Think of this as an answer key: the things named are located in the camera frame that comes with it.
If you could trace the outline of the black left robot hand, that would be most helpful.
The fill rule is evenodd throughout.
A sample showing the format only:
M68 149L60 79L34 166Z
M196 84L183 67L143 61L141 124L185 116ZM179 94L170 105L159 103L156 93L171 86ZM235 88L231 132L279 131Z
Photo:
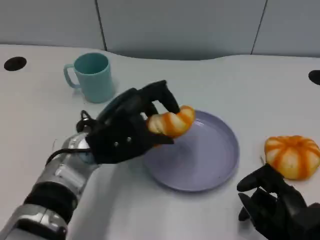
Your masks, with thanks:
M179 105L166 80L130 88L113 99L98 115L85 140L97 164L118 164L145 154L156 145L172 145L173 138L153 133L142 114L158 114L153 104L159 101L177 114Z

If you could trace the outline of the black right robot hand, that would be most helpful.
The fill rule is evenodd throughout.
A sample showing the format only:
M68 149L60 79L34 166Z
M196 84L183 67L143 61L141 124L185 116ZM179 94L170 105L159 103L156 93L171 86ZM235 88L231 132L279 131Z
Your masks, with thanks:
M268 240L318 240L320 204L307 205L301 193L268 163L237 185L243 207L241 222L250 220Z

